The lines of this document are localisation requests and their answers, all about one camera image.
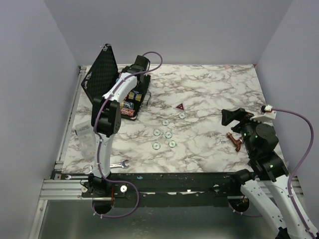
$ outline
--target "cable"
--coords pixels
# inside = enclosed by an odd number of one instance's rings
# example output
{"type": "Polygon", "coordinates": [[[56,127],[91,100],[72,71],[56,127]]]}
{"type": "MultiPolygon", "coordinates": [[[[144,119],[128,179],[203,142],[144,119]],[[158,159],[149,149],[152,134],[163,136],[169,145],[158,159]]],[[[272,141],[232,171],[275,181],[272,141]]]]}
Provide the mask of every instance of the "cable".
{"type": "MultiPolygon", "coordinates": [[[[288,179],[288,192],[289,192],[289,195],[292,195],[292,191],[291,191],[291,181],[292,181],[293,177],[296,175],[296,172],[297,172],[297,170],[300,168],[301,164],[302,164],[302,163],[304,162],[304,160],[306,159],[306,157],[307,157],[308,153],[310,152],[310,149],[311,149],[311,147],[312,147],[312,145],[313,145],[313,143],[314,143],[314,128],[313,128],[312,124],[310,123],[310,121],[309,121],[306,117],[302,116],[302,115],[299,114],[299,113],[296,113],[296,112],[293,112],[293,111],[288,111],[288,110],[283,110],[283,109],[276,109],[276,108],[273,108],[272,110],[273,110],[273,111],[279,111],[279,112],[285,112],[285,113],[289,113],[289,114],[292,114],[292,115],[296,115],[296,116],[302,118],[303,120],[305,120],[305,121],[307,122],[307,124],[309,125],[309,128],[310,128],[310,134],[311,134],[311,136],[310,136],[309,146],[308,146],[308,148],[307,148],[305,154],[303,155],[303,157],[301,158],[301,160],[300,160],[299,163],[297,164],[297,166],[294,168],[293,172],[290,174],[289,179],[288,179]]],[[[301,221],[303,222],[303,224],[304,224],[306,230],[309,232],[309,234],[312,236],[312,238],[315,239],[316,237],[315,237],[315,235],[314,235],[313,233],[311,233],[311,232],[309,231],[310,228],[309,228],[309,226],[308,226],[308,224],[307,224],[305,218],[303,217],[301,211],[299,210],[298,205],[297,205],[297,203],[296,203],[294,197],[292,196],[292,197],[290,197],[290,198],[291,198],[291,201],[292,201],[292,203],[293,203],[293,205],[294,205],[294,207],[295,207],[295,209],[296,209],[296,211],[297,211],[297,214],[299,215],[301,221]]]]}
{"type": "MultiPolygon", "coordinates": [[[[132,77],[132,76],[136,76],[136,75],[140,75],[140,74],[145,74],[145,73],[148,73],[148,72],[157,70],[157,69],[163,64],[163,58],[162,58],[162,56],[161,56],[159,53],[155,52],[155,51],[146,52],[146,53],[143,54],[143,56],[145,56],[145,55],[147,55],[147,54],[149,54],[149,53],[154,53],[154,54],[156,54],[156,55],[158,55],[158,56],[160,57],[160,63],[159,63],[159,65],[158,65],[157,67],[155,67],[154,69],[151,69],[151,70],[146,70],[146,71],[141,71],[141,72],[135,72],[135,73],[132,73],[132,74],[128,75],[128,76],[125,77],[123,80],[121,80],[121,82],[115,87],[115,89],[112,91],[113,94],[114,94],[114,93],[116,92],[116,90],[122,85],[122,83],[124,83],[128,78],[130,78],[130,77],[132,77]]],[[[98,215],[98,216],[100,216],[101,218],[102,218],[102,217],[103,217],[103,218],[122,218],[122,217],[128,216],[129,214],[131,214],[132,212],[134,212],[134,211],[136,210],[136,208],[138,207],[139,202],[140,202],[140,195],[139,195],[139,191],[138,191],[137,187],[136,187],[133,183],[128,182],[128,181],[114,181],[114,180],[107,179],[107,178],[104,176],[103,172],[102,172],[102,168],[101,168],[101,165],[100,165],[100,149],[101,149],[101,144],[102,144],[103,139],[102,139],[102,136],[97,132],[97,126],[98,126],[98,121],[99,121],[99,119],[100,119],[100,117],[101,117],[102,111],[103,111],[103,109],[104,109],[106,103],[108,102],[108,100],[109,100],[110,98],[111,98],[111,95],[109,95],[109,96],[105,99],[105,101],[103,102],[103,104],[102,104],[102,106],[101,106],[101,108],[100,108],[100,110],[99,110],[99,112],[98,112],[98,114],[97,114],[97,117],[96,117],[96,119],[95,119],[95,123],[94,123],[94,132],[95,132],[95,133],[99,136],[99,138],[100,138],[100,142],[99,142],[98,149],[97,149],[97,153],[96,153],[98,169],[99,169],[99,171],[100,171],[100,174],[101,174],[102,178],[103,178],[105,181],[109,182],[109,183],[125,183],[125,184],[130,184],[130,185],[134,188],[134,190],[135,190],[135,192],[136,192],[136,194],[137,194],[137,201],[136,201],[136,204],[135,204],[135,206],[133,207],[133,209],[132,209],[131,211],[129,211],[128,213],[122,214],[122,215],[118,215],[118,216],[108,216],[108,215],[98,214],[98,213],[95,211],[95,205],[94,205],[94,204],[93,204],[92,208],[93,208],[93,210],[94,210],[94,215],[98,215]]]]}
{"type": "Polygon", "coordinates": [[[234,213],[237,213],[241,216],[246,216],[246,217],[250,217],[250,218],[259,218],[259,217],[262,217],[263,215],[261,214],[257,214],[257,215],[252,215],[252,214],[247,214],[247,213],[241,213],[239,211],[236,211],[232,206],[231,204],[228,202],[228,206],[230,207],[231,210],[233,210],[234,213]]]}

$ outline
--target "triangular warning sign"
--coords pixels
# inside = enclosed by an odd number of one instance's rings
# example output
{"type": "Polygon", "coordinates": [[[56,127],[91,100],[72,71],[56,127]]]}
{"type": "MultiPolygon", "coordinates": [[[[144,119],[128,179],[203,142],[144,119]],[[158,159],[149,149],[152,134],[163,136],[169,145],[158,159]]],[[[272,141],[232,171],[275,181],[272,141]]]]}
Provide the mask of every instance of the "triangular warning sign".
{"type": "Polygon", "coordinates": [[[184,111],[185,110],[184,103],[180,103],[174,109],[179,110],[179,111],[184,111]]]}

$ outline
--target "gray floor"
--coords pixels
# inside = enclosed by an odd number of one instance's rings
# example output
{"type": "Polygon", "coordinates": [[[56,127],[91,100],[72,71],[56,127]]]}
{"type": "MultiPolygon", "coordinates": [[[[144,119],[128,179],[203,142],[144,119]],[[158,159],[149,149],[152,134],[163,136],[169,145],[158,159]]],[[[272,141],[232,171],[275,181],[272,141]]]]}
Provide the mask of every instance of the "gray floor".
{"type": "MultiPolygon", "coordinates": [[[[115,209],[118,215],[129,209],[115,209]]],[[[258,213],[251,206],[250,213],[258,213]]],[[[274,239],[263,218],[229,208],[138,208],[121,219],[93,216],[89,201],[50,201],[40,239],[274,239]]]]}

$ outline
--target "marble tabletop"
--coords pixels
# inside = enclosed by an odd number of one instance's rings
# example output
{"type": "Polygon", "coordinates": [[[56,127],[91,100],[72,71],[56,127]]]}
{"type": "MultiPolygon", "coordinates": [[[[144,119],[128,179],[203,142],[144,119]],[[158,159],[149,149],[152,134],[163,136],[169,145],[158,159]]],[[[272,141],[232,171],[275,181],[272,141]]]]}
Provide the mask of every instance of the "marble tabletop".
{"type": "MultiPolygon", "coordinates": [[[[172,173],[172,172],[234,172],[251,168],[244,147],[236,152],[226,133],[231,126],[221,125],[221,110],[245,108],[256,113],[265,103],[253,65],[162,65],[151,73],[149,90],[152,98],[148,108],[141,109],[138,119],[122,119],[116,134],[111,163],[129,159],[128,169],[112,172],[172,173]],[[185,105],[186,118],[178,117],[174,109],[185,105]],[[168,120],[164,126],[162,120],[168,120]],[[160,136],[153,131],[159,129],[160,136]],[[164,137],[170,131],[171,139],[164,137]],[[171,148],[168,142],[177,146],[171,148]],[[161,147],[154,150],[158,142],[161,147]]],[[[91,119],[92,105],[80,93],[70,140],[63,164],[63,173],[80,173],[94,159],[83,159],[75,125],[91,119]]],[[[283,158],[279,145],[275,151],[283,158]]]]}

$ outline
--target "floor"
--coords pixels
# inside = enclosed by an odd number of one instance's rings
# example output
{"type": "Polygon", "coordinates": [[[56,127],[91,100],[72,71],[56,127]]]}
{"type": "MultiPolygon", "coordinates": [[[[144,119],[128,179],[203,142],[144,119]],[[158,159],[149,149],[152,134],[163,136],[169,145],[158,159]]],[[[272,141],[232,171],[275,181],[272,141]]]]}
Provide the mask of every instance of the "floor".
{"type": "MultiPolygon", "coordinates": [[[[221,110],[245,108],[259,113],[265,99],[253,65],[163,65],[151,73],[152,98],[136,121],[122,120],[115,136],[111,163],[130,160],[128,169],[112,172],[234,172],[247,166],[244,147],[236,152],[226,137],[232,125],[221,125],[221,110]],[[185,105],[186,118],[180,119],[175,106],[185,105]],[[160,136],[153,131],[159,129],[160,136]],[[165,132],[171,132],[167,139],[165,132]],[[174,140],[176,147],[168,143],[174,140]],[[154,150],[154,143],[160,149],[154,150]]],[[[84,159],[75,126],[91,119],[92,105],[83,90],[69,135],[63,173],[81,173],[94,159],[84,159]]],[[[275,150],[283,158],[279,145],[275,150]]]]}

